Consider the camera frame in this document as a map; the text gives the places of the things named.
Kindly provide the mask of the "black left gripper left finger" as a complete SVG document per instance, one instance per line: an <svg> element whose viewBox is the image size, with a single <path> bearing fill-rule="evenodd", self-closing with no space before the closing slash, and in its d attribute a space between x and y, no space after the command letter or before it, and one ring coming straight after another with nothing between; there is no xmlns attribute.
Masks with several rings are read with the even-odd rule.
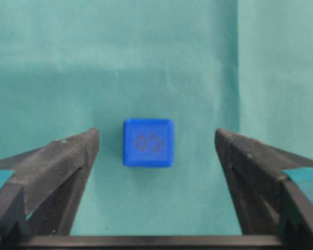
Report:
<svg viewBox="0 0 313 250"><path fill-rule="evenodd" d="M0 247L30 235L68 235L99 151L89 129L0 160Z"/></svg>

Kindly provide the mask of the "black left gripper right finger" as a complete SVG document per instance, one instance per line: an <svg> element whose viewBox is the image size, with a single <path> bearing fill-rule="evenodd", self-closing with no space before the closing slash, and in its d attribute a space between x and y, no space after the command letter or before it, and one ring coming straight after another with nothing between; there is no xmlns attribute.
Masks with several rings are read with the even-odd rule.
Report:
<svg viewBox="0 0 313 250"><path fill-rule="evenodd" d="M223 128L214 143L242 233L313 249L313 160Z"/></svg>

